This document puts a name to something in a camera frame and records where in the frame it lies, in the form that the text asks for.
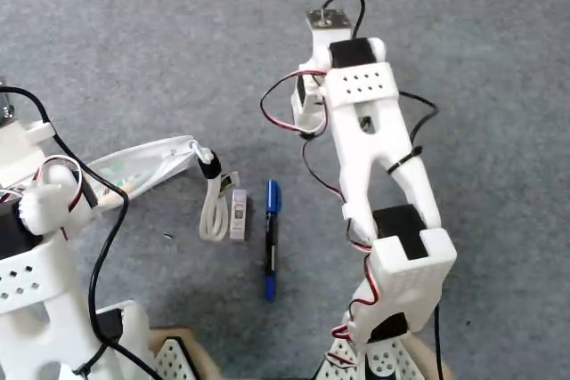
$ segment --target black wire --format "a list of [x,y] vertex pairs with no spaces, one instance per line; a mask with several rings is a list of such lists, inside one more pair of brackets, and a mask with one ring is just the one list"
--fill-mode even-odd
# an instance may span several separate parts
[[[49,115],[47,114],[47,110],[45,109],[44,104],[30,91],[27,91],[25,89],[18,88],[15,86],[0,86],[0,93],[17,93],[18,95],[22,95],[23,97],[28,98],[37,107],[37,110],[39,111],[39,114],[42,118],[42,121],[44,123],[51,123]],[[95,297],[96,297],[96,292],[97,292],[97,281],[99,279],[99,275],[101,273],[102,266],[105,263],[105,259],[107,258],[107,255],[109,254],[110,247],[113,244],[113,241],[115,240],[115,237],[117,236],[117,233],[118,233],[119,229],[121,228],[123,221],[125,220],[126,212],[128,211],[128,205],[129,205],[128,195],[126,194],[126,192],[124,190],[122,190],[121,188],[119,188],[118,186],[113,184],[112,182],[109,182],[108,180],[106,180],[103,177],[101,177],[100,175],[98,175],[93,169],[91,169],[80,158],[78,158],[77,155],[67,146],[67,144],[57,134],[57,131],[55,131],[55,135],[53,136],[53,139],[55,140],[55,142],[58,143],[58,145],[65,152],[66,155],[68,155],[70,158],[75,159],[79,163],[79,165],[81,166],[81,169],[83,169],[83,171],[86,174],[90,175],[96,181],[100,182],[105,187],[107,187],[107,188],[111,189],[112,191],[114,191],[115,193],[117,193],[123,199],[123,205],[120,209],[120,212],[118,213],[118,218],[115,221],[115,224],[113,225],[112,229],[110,230],[109,235],[105,239],[105,242],[103,244],[101,252],[99,253],[99,256],[97,257],[97,260],[95,261],[95,265],[94,265],[93,271],[91,273],[91,279],[89,281],[89,293],[87,296],[87,308],[89,311],[89,321],[91,323],[91,328],[92,328],[95,336],[99,339],[99,341],[102,344],[105,344],[105,345],[109,346],[111,349],[114,349],[115,351],[122,354],[125,358],[127,358],[128,360],[133,362],[136,366],[138,366],[140,369],[142,369],[146,374],[151,376],[151,378],[153,378],[154,380],[162,380],[162,377],[160,377],[151,367],[149,367],[138,356],[136,356],[135,354],[130,352],[128,349],[126,349],[125,347],[123,347],[119,343],[117,343],[114,340],[105,336],[105,334],[102,332],[101,326],[99,325],[99,320],[97,319],[97,310],[96,310],[96,304],[95,304],[95,300],[96,300]]]
[[439,337],[439,304],[434,310],[434,336],[436,339],[437,376],[439,377],[439,380],[444,380],[444,368],[442,366],[442,347]]
[[306,147],[309,145],[309,142],[316,140],[317,138],[321,137],[325,131],[327,130],[327,126],[329,125],[329,112],[327,111],[327,106],[326,104],[323,104],[324,107],[324,126],[322,127],[321,131],[319,133],[316,133],[314,135],[312,135],[310,138],[308,138],[305,143],[303,144],[303,149],[301,149],[301,157],[303,158],[303,163],[305,164],[305,167],[307,169],[307,171],[309,172],[309,174],[317,181],[319,182],[321,185],[323,185],[324,187],[326,187],[327,189],[334,191],[335,193],[337,193],[340,198],[342,199],[343,203],[346,202],[345,201],[345,196],[342,194],[342,191],[340,191],[340,189],[328,184],[327,182],[325,182],[309,165],[308,160],[306,159]]
[[432,111],[430,111],[422,119],[420,119],[418,121],[418,123],[412,128],[412,130],[410,132],[410,141],[411,141],[411,144],[413,144],[414,140],[416,139],[416,135],[418,134],[421,127],[423,125],[425,125],[429,119],[437,116],[437,114],[439,113],[439,108],[430,100],[426,100],[425,98],[420,97],[419,95],[416,95],[414,93],[407,93],[405,91],[400,91],[400,95],[402,95],[403,97],[411,98],[412,100],[415,100],[415,101],[423,102],[424,104],[431,107],[431,109],[432,109]]
[[[326,2],[324,4],[322,4],[321,9],[326,9],[327,6],[329,6],[329,4],[332,1],[333,0],[326,0]],[[360,29],[360,26],[362,24],[362,20],[364,19],[365,13],[366,13],[366,1],[360,0],[360,12],[358,14],[358,20],[356,20],[356,24],[354,24],[353,39],[358,36],[358,30]]]
[[83,378],[88,379],[89,374],[91,374],[91,368],[93,368],[93,365],[97,363],[97,361],[101,358],[101,356],[103,356],[106,350],[107,350],[107,345],[102,344],[99,350],[95,353],[95,355],[93,355],[93,357],[88,362],[83,364],[78,369],[72,371],[72,373],[75,374],[76,376],[82,376]]

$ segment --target perforated bracket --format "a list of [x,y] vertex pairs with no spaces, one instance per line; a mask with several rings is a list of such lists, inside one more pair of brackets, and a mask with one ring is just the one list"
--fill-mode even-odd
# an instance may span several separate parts
[[156,367],[164,380],[200,380],[183,342],[168,338],[156,357]]
[[332,109],[367,101],[397,100],[399,95],[392,68],[387,62],[332,69],[325,85]]
[[352,347],[345,340],[335,340],[329,350],[345,360],[352,361],[354,367],[325,360],[314,380],[425,380],[418,366],[405,350],[400,340],[388,340],[366,345],[362,360],[358,360]]

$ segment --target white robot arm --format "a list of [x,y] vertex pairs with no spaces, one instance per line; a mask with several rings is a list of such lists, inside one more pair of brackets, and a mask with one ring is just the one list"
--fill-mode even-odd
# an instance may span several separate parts
[[[95,311],[97,277],[129,197],[118,186],[97,179],[97,173],[75,156],[46,158],[38,143],[48,138],[56,139],[68,154],[70,150],[53,130],[43,105],[20,88],[2,89],[35,100],[43,117],[42,122],[31,126],[23,126],[13,117],[0,125],[0,366],[6,380],[41,378],[42,366],[53,361],[61,363],[60,380],[194,379],[191,364],[183,362],[187,357],[179,344],[170,343],[155,360],[148,347],[149,320],[140,305],[127,301]],[[214,195],[202,217],[211,213],[217,218],[221,212],[215,207],[221,204],[219,160],[191,137],[175,140],[176,144],[180,141],[187,142],[183,150],[167,153],[175,170],[159,164],[163,174],[157,176],[157,171],[153,176],[159,182],[164,174],[185,169],[188,165],[183,160],[191,154],[198,157],[208,178],[208,195]],[[66,243],[97,211],[98,199],[84,172],[124,200],[119,219],[95,263],[88,298]],[[209,220],[208,227],[215,233],[223,228]],[[36,304],[43,305],[49,319],[34,316],[30,308]],[[171,361],[173,355],[180,362],[173,368],[163,367],[158,374],[155,367],[167,358]]]
[[[395,363],[399,359],[392,358],[391,351],[401,348],[399,337],[425,326],[457,253],[441,227],[419,156],[421,147],[413,147],[403,121],[400,92],[386,62],[384,43],[377,38],[353,38],[341,11],[312,11],[307,16],[313,31],[313,56],[301,69],[320,70],[326,76],[323,80],[299,78],[303,80],[297,82],[291,99],[295,125],[312,128],[327,115],[340,164],[343,216],[368,253],[366,279],[354,293],[343,324],[333,330],[337,340],[329,355],[335,360],[326,359],[317,378],[330,380],[332,373],[343,378],[346,372],[341,370],[339,375],[338,368],[354,365],[358,378],[369,379],[370,355],[377,355],[378,349],[386,349],[381,354],[392,361],[384,367],[392,370],[385,370],[384,375],[401,375]],[[307,106],[307,100],[313,104]],[[368,188],[374,166],[395,179],[408,205],[371,209]],[[342,360],[335,353],[342,341],[348,342],[353,358]]]

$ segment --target gray felt surface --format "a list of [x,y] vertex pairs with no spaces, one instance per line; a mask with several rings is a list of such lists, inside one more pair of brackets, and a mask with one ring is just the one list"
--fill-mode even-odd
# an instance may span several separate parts
[[[227,376],[310,376],[362,278],[340,205],[301,141],[257,101],[305,61],[304,11],[323,0],[0,0],[0,74],[37,93],[88,160],[193,133],[241,171],[245,244],[202,242],[197,167],[137,199],[99,303],[135,298],[152,324],[189,324]],[[339,0],[351,15],[355,0]],[[437,102],[420,136],[459,253],[444,287],[444,357],[460,379],[570,377],[569,0],[368,0],[402,89]],[[289,118],[290,87],[271,109]],[[415,120],[421,106],[403,101]],[[309,155],[338,174],[329,136]],[[276,304],[262,298],[265,180],[281,181]],[[385,174],[375,207],[401,203]],[[114,215],[73,238],[86,280]],[[162,237],[172,233],[172,241]],[[428,326],[425,336],[430,337]]]

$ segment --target white plastic part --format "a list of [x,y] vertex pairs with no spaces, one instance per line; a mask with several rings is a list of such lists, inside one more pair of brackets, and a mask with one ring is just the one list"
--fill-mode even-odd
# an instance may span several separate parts
[[[384,56],[384,44],[371,39],[373,52]],[[411,142],[392,69],[386,62],[331,69],[325,78],[325,101],[330,127],[340,163],[340,187],[346,198],[345,219],[352,219],[361,239],[377,237],[372,218],[368,188],[372,165],[378,161],[385,169],[411,152]],[[372,133],[363,131],[360,119],[369,117]],[[420,157],[401,165],[392,176],[407,200],[431,228],[441,226],[439,210]]]
[[165,340],[156,357],[156,367],[163,380],[196,380],[192,364],[177,340]]
[[[90,163],[94,171],[118,185],[131,199],[185,171],[196,156],[191,135],[153,141],[112,153]],[[87,177],[99,201],[98,210],[122,204],[120,196]]]
[[[56,232],[38,247],[0,261],[0,365],[6,380],[38,380],[42,366],[78,368],[99,349],[72,255]],[[29,309],[42,303],[49,320]],[[92,380],[123,380],[118,359],[106,352]]]
[[[444,279],[457,252],[444,229],[422,230],[419,236],[428,256],[417,260],[408,260],[397,236],[374,241],[370,273],[379,287],[379,301],[372,306],[358,303],[352,306],[354,320],[347,325],[357,348],[368,342],[377,325],[396,313],[405,315],[411,332],[420,331],[439,302]],[[372,298],[367,280],[353,298]]]
[[[313,54],[311,59],[305,64],[299,65],[299,70],[317,69],[327,70],[330,69],[330,60],[327,67],[327,61],[320,58],[322,51],[328,54],[329,45],[333,42],[347,40],[351,37],[352,29],[346,28],[313,28]],[[324,107],[322,106],[322,95],[319,91],[319,86],[311,76],[302,76],[305,86],[305,98],[301,97],[295,85],[295,90],[291,95],[291,108],[293,110],[293,120],[296,126],[312,130],[313,133],[318,133],[324,126]]]
[[[77,191],[77,180],[69,168],[63,165],[46,166],[42,172],[40,185],[44,186],[47,183],[59,183],[61,185],[63,199],[66,201],[66,204],[69,205]],[[85,196],[81,196],[73,210],[68,212],[67,219],[62,227],[66,232],[72,233],[86,226],[93,220],[93,217],[93,210],[87,203]]]
[[20,200],[20,219],[36,236],[63,227],[69,217],[69,201],[60,184],[46,184],[26,190]]
[[15,120],[0,128],[0,186],[11,187],[30,177],[45,158],[36,145],[54,135],[51,124],[24,127]]

